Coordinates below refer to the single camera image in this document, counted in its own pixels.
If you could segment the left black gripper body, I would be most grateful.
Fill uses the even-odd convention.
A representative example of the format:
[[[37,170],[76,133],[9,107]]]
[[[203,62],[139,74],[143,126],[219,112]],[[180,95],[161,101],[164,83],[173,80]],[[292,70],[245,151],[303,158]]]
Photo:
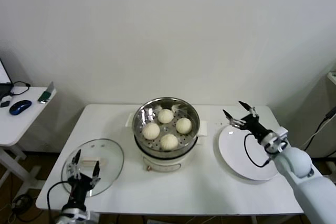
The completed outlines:
[[[94,188],[92,178],[81,174],[81,178],[70,177],[68,183],[71,185],[71,191],[67,202],[68,208],[86,208],[85,200],[87,192]]]

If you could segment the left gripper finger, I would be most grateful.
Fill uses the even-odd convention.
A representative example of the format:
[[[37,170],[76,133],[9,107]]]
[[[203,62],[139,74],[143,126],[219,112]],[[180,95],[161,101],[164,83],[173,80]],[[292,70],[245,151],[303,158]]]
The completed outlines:
[[[75,156],[72,158],[71,162],[67,165],[67,176],[68,179],[74,178],[74,179],[80,179],[80,168],[78,166],[79,159],[81,155],[81,149],[77,151]]]
[[[91,185],[96,185],[100,181],[101,178],[99,177],[99,174],[100,174],[100,163],[99,161],[97,161],[93,169]]]

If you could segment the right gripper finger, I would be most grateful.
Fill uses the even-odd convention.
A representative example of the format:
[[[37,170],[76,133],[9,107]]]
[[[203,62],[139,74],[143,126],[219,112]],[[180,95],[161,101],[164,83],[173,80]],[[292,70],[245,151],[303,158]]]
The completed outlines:
[[[235,127],[237,129],[242,129],[242,128],[245,127],[246,122],[244,120],[239,120],[239,119],[233,118],[226,110],[223,110],[223,112],[224,112],[226,118],[228,119],[229,124],[232,127]]]
[[[250,106],[249,104],[243,102],[243,101],[238,101],[239,104],[245,109],[247,110],[253,117],[258,118],[259,115],[256,112],[256,109],[254,106]]]

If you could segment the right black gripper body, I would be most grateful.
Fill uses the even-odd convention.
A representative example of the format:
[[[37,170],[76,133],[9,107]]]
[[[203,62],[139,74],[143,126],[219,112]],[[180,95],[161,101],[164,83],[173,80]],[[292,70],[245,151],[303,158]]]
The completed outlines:
[[[247,115],[241,119],[244,121],[244,125],[240,127],[241,130],[248,130],[258,141],[261,143],[262,140],[272,132],[272,130],[266,129],[263,125],[259,123],[259,116]]]

